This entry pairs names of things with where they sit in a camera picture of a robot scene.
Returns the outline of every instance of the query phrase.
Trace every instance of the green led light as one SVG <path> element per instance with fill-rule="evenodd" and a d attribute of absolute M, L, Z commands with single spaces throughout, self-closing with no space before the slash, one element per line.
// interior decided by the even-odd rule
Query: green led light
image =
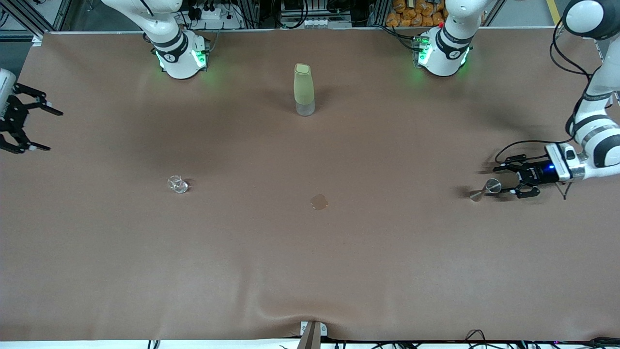
<path fill-rule="evenodd" d="M 428 63 L 428 57 L 433 51 L 432 45 L 428 44 L 422 52 L 420 52 L 420 59 L 418 60 L 418 64 L 425 65 Z"/>
<path fill-rule="evenodd" d="M 162 69 L 165 69 L 165 68 L 164 68 L 164 61 L 162 61 L 161 56 L 159 55 L 159 52 L 155 51 L 155 56 L 157 56 L 157 59 L 159 60 L 159 66 L 160 66 Z"/>
<path fill-rule="evenodd" d="M 465 64 L 465 61 L 467 60 L 467 54 L 468 53 L 469 53 L 469 47 L 467 48 L 465 53 L 463 53 L 463 60 L 461 60 L 461 65 Z"/>
<path fill-rule="evenodd" d="M 205 54 L 203 52 L 196 52 L 195 50 L 192 50 L 192 56 L 200 68 L 205 66 Z"/>

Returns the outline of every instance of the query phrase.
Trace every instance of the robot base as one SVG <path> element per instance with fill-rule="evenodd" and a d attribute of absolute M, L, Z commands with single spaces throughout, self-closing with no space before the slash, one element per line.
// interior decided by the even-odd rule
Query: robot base
<path fill-rule="evenodd" d="M 162 59 L 157 53 L 159 66 L 175 79 L 188 79 L 199 71 L 206 71 L 209 61 L 209 51 L 211 50 L 211 42 L 205 40 L 204 37 L 197 35 L 190 30 L 184 30 L 183 33 L 188 38 L 188 49 L 179 56 L 177 62 L 171 63 Z"/>
<path fill-rule="evenodd" d="M 460 59 L 448 59 L 437 47 L 435 38 L 440 30 L 439 27 L 433 27 L 421 35 L 422 41 L 413 43 L 414 47 L 420 48 L 419 51 L 414 51 L 414 66 L 416 68 L 423 66 L 434 75 L 450 76 L 465 64 L 469 49 L 462 54 L 463 57 Z"/>

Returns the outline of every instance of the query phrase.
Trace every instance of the stain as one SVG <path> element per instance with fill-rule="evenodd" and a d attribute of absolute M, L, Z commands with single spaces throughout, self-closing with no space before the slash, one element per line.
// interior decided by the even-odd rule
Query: stain
<path fill-rule="evenodd" d="M 312 204 L 312 208 L 315 210 L 322 210 L 329 206 L 329 203 L 323 194 L 315 195 L 312 199 L 310 199 L 310 203 Z"/>

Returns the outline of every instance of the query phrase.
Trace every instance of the floor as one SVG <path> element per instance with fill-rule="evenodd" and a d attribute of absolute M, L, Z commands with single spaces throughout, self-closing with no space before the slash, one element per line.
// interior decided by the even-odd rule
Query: floor
<path fill-rule="evenodd" d="M 0 67 L 19 77 L 32 42 L 0 42 Z"/>

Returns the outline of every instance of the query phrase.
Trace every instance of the metal cup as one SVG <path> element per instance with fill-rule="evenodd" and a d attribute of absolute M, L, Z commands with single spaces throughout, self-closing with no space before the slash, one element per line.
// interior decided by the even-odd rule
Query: metal cup
<path fill-rule="evenodd" d="M 474 202 L 479 202 L 484 197 L 484 194 L 497 194 L 502 191 L 502 184 L 495 178 L 489 179 L 482 190 L 473 191 L 470 193 L 469 198 Z"/>

